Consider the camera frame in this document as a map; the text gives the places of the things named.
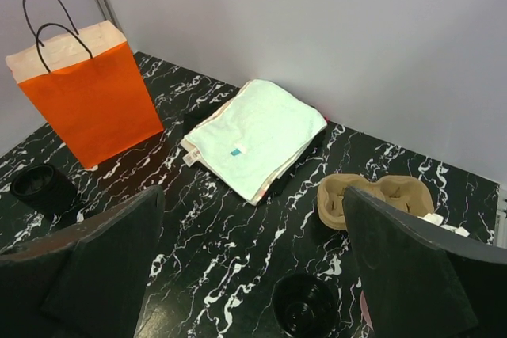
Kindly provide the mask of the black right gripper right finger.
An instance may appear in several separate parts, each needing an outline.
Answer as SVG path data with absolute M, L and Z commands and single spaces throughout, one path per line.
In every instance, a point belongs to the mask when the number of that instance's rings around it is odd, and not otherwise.
M 378 337 L 504 337 L 506 251 L 349 186 L 342 200 Z

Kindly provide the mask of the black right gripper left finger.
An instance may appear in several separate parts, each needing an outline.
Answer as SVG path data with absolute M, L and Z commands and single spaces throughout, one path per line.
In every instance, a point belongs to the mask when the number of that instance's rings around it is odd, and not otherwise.
M 3 337 L 132 337 L 162 230 L 165 196 L 124 202 L 1 254 Z

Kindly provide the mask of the orange paper bag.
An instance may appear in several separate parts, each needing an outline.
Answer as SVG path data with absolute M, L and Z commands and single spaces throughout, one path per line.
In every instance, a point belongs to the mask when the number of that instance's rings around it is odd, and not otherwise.
M 81 165 L 89 169 L 163 130 L 124 34 L 102 21 L 74 25 L 6 56 L 14 80 Z

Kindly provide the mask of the brown cardboard cup carrier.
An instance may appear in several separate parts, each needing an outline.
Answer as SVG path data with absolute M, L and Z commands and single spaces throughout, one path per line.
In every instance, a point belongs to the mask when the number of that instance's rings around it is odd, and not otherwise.
M 429 189 L 415 177 L 386 175 L 369 181 L 358 174 L 332 174 L 318 186 L 317 208 L 322 223 L 333 230 L 347 230 L 342 201 L 348 186 L 364 190 L 410 215 L 424 217 L 435 211 Z

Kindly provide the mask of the black printed paper cup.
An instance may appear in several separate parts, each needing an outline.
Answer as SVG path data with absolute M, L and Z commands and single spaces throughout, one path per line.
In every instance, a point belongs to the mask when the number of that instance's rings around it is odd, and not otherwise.
M 293 273 L 274 288 L 273 313 L 288 337 L 325 337 L 337 322 L 337 291 L 316 275 Z

